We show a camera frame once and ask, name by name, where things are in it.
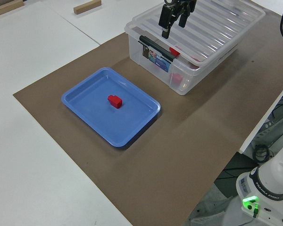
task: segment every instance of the plastic storage box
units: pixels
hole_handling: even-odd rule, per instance
[[[265,12],[242,0],[198,0],[185,28],[177,20],[168,39],[158,25],[163,3],[125,27],[130,58],[185,95],[237,48]],[[180,53],[175,57],[170,50]]]

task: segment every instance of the brown paper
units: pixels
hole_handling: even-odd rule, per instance
[[[130,60],[126,34],[14,96],[134,226],[179,226],[283,90],[279,21],[267,11],[238,50],[185,96]],[[162,107],[126,150],[112,147],[60,100],[102,67]]]

